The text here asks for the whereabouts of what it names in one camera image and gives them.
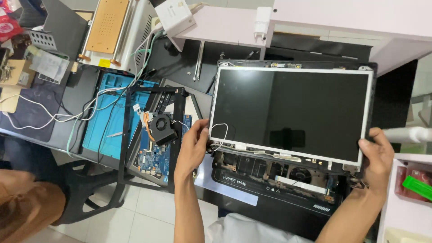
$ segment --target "person's left hand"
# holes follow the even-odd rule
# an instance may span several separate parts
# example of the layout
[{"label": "person's left hand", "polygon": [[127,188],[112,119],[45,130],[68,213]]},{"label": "person's left hand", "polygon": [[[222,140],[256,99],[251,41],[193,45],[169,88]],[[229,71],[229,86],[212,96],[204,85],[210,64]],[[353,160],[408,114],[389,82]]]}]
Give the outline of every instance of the person's left hand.
[{"label": "person's left hand", "polygon": [[197,168],[206,154],[206,144],[209,138],[209,119],[197,120],[183,135],[177,165],[174,171],[174,180],[184,179]]}]

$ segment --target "cooling fan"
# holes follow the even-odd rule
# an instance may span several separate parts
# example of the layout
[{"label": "cooling fan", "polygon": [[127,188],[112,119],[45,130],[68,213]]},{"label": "cooling fan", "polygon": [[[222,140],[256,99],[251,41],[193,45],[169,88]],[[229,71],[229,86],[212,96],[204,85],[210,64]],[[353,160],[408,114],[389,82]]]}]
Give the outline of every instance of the cooling fan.
[{"label": "cooling fan", "polygon": [[171,127],[171,119],[167,115],[158,115],[150,124],[152,137],[158,146],[167,144],[177,138],[177,133]]}]

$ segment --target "blue plastic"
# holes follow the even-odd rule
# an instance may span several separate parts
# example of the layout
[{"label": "blue plastic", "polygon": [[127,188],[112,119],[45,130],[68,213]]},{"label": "blue plastic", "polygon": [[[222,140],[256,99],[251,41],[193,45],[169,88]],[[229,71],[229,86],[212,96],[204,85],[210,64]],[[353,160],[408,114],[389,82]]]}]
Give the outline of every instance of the blue plastic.
[{"label": "blue plastic", "polygon": [[[105,90],[109,88],[118,88],[118,87],[126,87],[132,82],[133,78],[125,77],[117,74],[105,73],[101,86],[99,90]],[[156,84],[154,82],[144,81],[144,87],[153,87]],[[116,94],[104,94],[98,98],[98,106],[97,108],[102,108],[110,103],[114,102],[122,90],[117,91]],[[144,109],[146,106],[147,100],[149,98],[149,92],[135,92],[132,96],[132,105],[139,104],[141,109]],[[124,105],[126,101],[126,95],[119,99],[114,108],[111,119],[109,121],[108,127],[105,133],[102,135],[102,132],[105,129],[105,125],[107,124],[107,120],[109,114],[112,109],[112,105],[108,106],[103,110],[96,111],[95,115],[92,119],[90,119],[87,125],[86,135],[83,141],[83,147],[92,151],[97,152],[99,148],[99,143],[102,139],[102,144],[100,148],[100,153],[111,156],[116,159],[120,159],[120,147],[121,147],[121,135],[114,137],[107,137],[111,134],[115,134],[123,131],[123,120],[124,120]],[[136,115],[136,113],[131,108],[130,112],[130,124],[129,127],[132,131],[134,131],[140,121],[140,118]]]}]

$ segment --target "hand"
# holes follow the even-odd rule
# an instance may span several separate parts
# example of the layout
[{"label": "hand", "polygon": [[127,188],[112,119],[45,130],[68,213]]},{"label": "hand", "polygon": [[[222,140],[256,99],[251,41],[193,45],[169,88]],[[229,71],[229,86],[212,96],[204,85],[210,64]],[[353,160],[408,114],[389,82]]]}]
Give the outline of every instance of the hand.
[{"label": "hand", "polygon": [[386,198],[394,151],[381,129],[371,128],[369,136],[375,140],[375,143],[366,139],[359,140],[360,149],[369,162],[369,166],[365,169],[364,179],[373,194]]},{"label": "hand", "polygon": [[174,171],[174,180],[186,178],[203,161],[209,138],[208,124],[209,119],[198,120],[183,135]]}]

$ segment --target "person's right hand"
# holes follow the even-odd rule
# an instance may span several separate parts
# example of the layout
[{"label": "person's right hand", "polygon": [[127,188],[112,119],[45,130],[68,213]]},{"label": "person's right hand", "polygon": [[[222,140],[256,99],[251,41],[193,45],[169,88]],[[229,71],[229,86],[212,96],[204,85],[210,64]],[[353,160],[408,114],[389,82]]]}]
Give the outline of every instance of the person's right hand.
[{"label": "person's right hand", "polygon": [[386,197],[394,158],[393,147],[379,128],[371,128],[369,136],[374,139],[375,143],[366,139],[359,140],[360,149],[369,160],[369,166],[365,169],[364,180],[369,184],[369,190],[373,194]]}]

